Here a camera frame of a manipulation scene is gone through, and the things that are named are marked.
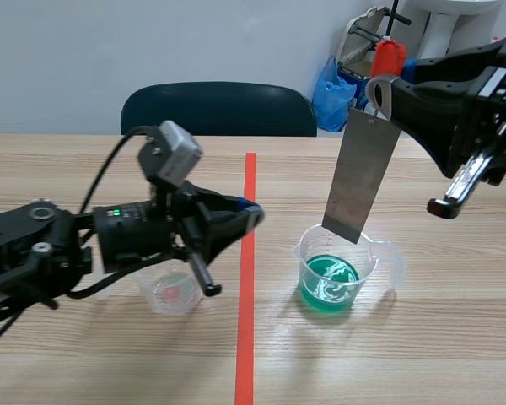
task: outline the table surface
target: table surface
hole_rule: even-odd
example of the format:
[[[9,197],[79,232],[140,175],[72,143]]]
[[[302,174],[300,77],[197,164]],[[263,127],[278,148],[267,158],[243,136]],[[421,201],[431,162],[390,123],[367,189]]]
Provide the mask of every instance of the table surface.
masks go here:
[[[0,135],[0,211],[49,197],[76,211],[118,137]],[[411,139],[398,143],[366,233],[401,246],[406,284],[366,285],[345,315],[295,294],[291,255],[321,221],[341,139],[198,138],[191,179],[242,195],[257,160],[255,404],[506,404],[506,179],[482,185],[453,221],[425,211],[449,181]],[[111,166],[94,204],[138,201],[135,156]],[[233,404],[240,243],[213,265],[224,292],[187,318],[149,313],[131,280],[106,301],[37,305],[0,340],[0,404]]]

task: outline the plastic measuring cup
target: plastic measuring cup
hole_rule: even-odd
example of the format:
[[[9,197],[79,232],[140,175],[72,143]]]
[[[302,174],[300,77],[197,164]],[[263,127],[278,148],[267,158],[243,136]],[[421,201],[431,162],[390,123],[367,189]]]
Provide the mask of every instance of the plastic measuring cup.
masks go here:
[[[151,311],[183,316],[196,307],[202,290],[189,264],[177,260],[146,267],[132,274]]]
[[[347,310],[363,285],[375,273],[388,270],[389,285],[401,287],[406,263],[399,246],[373,241],[362,234],[357,245],[316,225],[294,247],[300,260],[299,288],[313,307],[323,311]]]

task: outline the metal sheet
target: metal sheet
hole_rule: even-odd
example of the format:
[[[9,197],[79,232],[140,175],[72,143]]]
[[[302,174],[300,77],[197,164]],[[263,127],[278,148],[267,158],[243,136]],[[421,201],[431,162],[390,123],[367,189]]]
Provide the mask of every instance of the metal sheet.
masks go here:
[[[357,243],[401,130],[351,109],[322,226]]]

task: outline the chair backrest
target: chair backrest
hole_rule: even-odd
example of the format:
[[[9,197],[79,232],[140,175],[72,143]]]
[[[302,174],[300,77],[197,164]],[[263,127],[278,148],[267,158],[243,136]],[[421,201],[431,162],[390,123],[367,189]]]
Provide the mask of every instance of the chair backrest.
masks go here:
[[[299,92],[266,84],[157,84],[133,93],[121,133],[172,120],[193,135],[316,137],[315,113]]]

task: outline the red tape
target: red tape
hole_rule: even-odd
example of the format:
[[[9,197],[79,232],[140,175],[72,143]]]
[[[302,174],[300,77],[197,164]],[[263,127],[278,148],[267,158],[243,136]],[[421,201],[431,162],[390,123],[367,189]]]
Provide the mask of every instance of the red tape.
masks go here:
[[[245,155],[246,200],[255,201],[256,154]],[[242,239],[234,405],[253,405],[255,386],[255,232]]]

